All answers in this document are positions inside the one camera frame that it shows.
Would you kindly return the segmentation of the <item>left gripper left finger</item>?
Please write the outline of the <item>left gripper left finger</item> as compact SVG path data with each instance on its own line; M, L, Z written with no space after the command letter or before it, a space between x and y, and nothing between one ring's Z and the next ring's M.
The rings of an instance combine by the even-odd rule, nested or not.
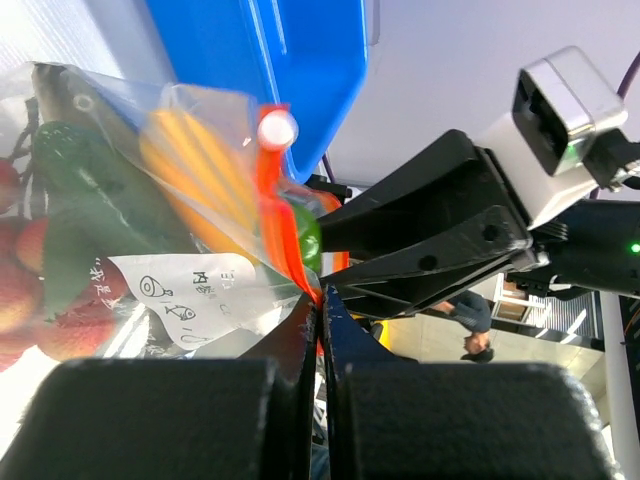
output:
M306 479L317 310L236 359L85 359L40 384L5 479Z

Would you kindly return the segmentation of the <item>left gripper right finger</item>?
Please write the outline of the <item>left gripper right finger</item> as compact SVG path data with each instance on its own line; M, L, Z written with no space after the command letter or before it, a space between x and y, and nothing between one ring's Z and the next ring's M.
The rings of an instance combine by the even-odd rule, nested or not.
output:
M619 479L595 404L549 363L425 363L323 299L335 479Z

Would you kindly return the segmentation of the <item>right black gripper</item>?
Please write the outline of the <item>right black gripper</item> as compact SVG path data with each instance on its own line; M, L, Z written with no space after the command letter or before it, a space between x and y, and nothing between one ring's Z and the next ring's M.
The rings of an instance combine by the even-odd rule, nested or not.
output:
M326 252L388 253L322 279L370 318L419 312L504 269L545 267L569 238L560 220L528 231L494 152L455 129L318 223Z

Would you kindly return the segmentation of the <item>red cherry tomato bunch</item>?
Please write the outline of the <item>red cherry tomato bunch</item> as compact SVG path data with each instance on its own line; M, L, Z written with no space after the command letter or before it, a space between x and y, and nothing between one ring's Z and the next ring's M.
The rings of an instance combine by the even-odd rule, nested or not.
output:
M104 260L71 306L44 318L43 247L48 220L1 218L1 370L35 346L63 362L96 354L115 331L114 308L129 293L115 265Z

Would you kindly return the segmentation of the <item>yellow bell pepper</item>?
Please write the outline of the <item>yellow bell pepper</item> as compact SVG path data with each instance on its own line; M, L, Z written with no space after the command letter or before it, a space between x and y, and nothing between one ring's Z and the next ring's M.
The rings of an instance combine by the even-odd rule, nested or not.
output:
M259 263L252 176L215 128L179 108L156 109L147 116L139 148L174 212L208 250Z

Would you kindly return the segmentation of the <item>clear orange zip top bag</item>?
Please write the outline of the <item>clear orange zip top bag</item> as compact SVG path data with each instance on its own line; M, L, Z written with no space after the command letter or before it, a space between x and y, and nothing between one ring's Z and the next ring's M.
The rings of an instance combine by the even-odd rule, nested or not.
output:
M290 181L284 106L29 63L1 79L1 365L184 358L268 334L345 253Z

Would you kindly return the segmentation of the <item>green chili pepper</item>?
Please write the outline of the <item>green chili pepper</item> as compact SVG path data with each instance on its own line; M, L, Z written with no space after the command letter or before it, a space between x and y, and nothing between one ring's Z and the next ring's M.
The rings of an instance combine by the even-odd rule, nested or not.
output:
M262 208L262 237L271 264L302 289L309 289L307 270L321 270L321 233L313 214L286 200Z

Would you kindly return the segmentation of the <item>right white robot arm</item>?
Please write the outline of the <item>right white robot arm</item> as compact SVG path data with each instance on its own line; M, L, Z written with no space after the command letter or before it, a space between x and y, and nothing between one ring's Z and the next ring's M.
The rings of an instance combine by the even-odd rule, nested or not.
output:
M618 479L585 389L545 363L419 364L356 325L417 313L486 277L639 293L635 202L580 197L535 226L494 153L451 130L324 216L356 265L323 281L335 479Z

